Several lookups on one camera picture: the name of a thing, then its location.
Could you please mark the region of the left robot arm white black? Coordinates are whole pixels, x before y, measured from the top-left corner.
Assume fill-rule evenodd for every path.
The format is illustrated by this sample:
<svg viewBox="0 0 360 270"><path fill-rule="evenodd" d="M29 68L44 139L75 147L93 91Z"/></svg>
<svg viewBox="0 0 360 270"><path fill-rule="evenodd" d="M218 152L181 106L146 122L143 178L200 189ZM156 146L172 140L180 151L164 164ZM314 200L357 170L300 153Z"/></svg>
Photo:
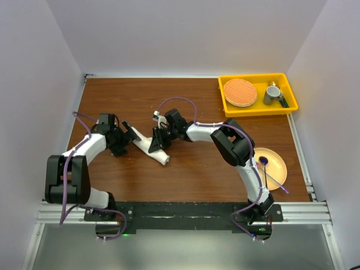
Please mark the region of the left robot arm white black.
<svg viewBox="0 0 360 270"><path fill-rule="evenodd" d="M105 150L116 156L127 153L126 147L140 137L127 121L120 122L115 114L100 114L87 134L71 150L61 155L51 155L47 160L45 200L49 204L62 205L60 224L63 224L71 209L82 206L96 210L105 221L116 216L116 206L111 193L91 187L88 166Z"/></svg>

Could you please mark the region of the white cloth napkin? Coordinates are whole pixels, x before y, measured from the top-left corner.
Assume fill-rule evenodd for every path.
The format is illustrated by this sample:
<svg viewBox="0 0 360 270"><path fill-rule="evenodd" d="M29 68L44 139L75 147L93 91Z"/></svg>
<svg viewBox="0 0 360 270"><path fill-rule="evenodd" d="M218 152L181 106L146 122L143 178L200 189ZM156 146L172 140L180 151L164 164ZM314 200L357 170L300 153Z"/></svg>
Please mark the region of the white cloth napkin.
<svg viewBox="0 0 360 270"><path fill-rule="evenodd" d="M170 156L164 150L156 150L155 152L149 153L152 138L145 137L135 127L132 127L132 130L140 138L140 140L134 140L133 144L135 144L144 154L146 154L150 158L153 158L161 165L166 165L166 163L170 159Z"/></svg>

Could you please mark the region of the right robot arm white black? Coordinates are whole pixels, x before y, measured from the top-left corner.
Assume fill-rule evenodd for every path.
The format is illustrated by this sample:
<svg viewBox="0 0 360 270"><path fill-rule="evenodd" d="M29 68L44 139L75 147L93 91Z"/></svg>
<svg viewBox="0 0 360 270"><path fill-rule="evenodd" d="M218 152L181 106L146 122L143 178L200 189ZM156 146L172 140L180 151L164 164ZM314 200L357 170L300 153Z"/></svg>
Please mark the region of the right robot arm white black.
<svg viewBox="0 0 360 270"><path fill-rule="evenodd" d="M148 153L165 150L176 139L213 143L225 162L235 167L244 183L249 202L244 211L250 211L257 221L270 215L275 201L256 165L255 143L235 120L213 124L186 121L177 109L171 109L165 115L155 111L153 119L157 121L157 127L152 130Z"/></svg>

